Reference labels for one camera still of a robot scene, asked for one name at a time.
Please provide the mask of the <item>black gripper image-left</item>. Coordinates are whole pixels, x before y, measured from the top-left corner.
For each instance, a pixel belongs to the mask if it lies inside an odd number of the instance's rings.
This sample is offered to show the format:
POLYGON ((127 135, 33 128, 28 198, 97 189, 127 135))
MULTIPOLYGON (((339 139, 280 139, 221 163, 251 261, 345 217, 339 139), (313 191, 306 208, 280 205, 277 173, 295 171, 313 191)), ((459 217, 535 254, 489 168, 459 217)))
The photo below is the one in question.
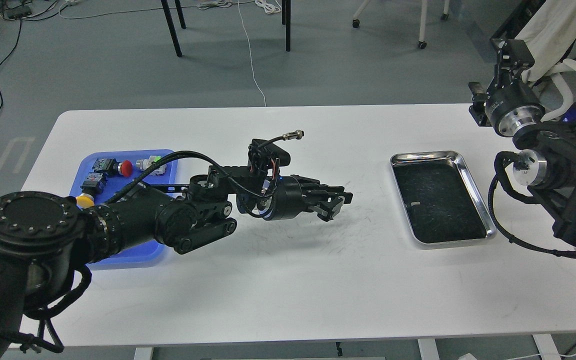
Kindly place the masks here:
POLYGON ((300 175, 281 176, 270 205, 263 212, 263 219, 288 220, 311 212, 315 212, 321 220, 322 215, 326 214, 334 214, 335 217, 343 205, 350 204, 353 198, 354 194, 345 191, 343 186, 329 186, 315 178, 300 175), (309 209, 311 203, 316 203, 313 210, 309 209))

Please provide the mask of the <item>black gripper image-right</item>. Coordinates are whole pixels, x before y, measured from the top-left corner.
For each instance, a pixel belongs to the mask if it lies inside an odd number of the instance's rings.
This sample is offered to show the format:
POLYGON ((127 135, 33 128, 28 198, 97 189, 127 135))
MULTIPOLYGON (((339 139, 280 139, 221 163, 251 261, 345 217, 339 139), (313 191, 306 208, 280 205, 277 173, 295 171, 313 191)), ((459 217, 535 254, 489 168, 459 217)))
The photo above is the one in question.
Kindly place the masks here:
POLYGON ((496 52, 494 75, 485 88, 480 82, 469 82, 469 113, 480 127, 491 127, 501 137, 513 137, 526 126, 537 125, 545 109, 535 93, 522 80, 522 75, 536 61, 523 39, 492 38, 496 52))

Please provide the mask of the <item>black robot arm image-left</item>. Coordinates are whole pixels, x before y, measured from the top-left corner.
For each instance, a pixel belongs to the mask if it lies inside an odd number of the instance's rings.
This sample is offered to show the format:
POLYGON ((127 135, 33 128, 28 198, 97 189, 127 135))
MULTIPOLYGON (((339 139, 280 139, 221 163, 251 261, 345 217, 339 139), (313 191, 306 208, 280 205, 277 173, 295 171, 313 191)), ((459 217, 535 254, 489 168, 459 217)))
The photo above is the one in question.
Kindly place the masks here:
POLYGON ((233 234, 234 206, 266 221, 302 213, 331 221, 352 202, 352 193, 281 174, 291 157, 276 143, 303 136, 295 130, 252 139, 245 166, 222 166, 189 150, 172 152, 105 203, 88 207, 43 191, 0 196, 0 358, 11 344, 23 352, 64 350, 52 319, 89 287, 89 264, 150 240, 185 255, 233 234))

